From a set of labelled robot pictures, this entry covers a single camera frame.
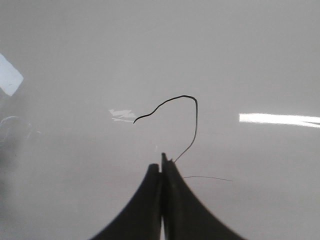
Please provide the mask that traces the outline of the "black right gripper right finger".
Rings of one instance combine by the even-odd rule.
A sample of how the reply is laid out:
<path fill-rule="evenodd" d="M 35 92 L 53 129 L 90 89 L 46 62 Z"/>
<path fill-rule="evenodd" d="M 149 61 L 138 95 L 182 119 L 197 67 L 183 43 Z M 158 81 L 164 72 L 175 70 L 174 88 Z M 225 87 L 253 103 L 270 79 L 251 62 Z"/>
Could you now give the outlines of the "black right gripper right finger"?
<path fill-rule="evenodd" d="M 161 154 L 162 216 L 167 240 L 243 240 L 198 200 L 176 164 Z"/>

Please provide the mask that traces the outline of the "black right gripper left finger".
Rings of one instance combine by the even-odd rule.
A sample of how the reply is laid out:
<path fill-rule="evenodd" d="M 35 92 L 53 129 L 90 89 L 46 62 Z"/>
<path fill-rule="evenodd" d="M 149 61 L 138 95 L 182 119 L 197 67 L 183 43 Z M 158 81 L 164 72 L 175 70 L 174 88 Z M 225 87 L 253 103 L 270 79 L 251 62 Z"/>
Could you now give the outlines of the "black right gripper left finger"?
<path fill-rule="evenodd" d="M 161 236 L 162 176 L 158 164 L 150 164 L 127 205 L 94 240 L 159 240 Z"/>

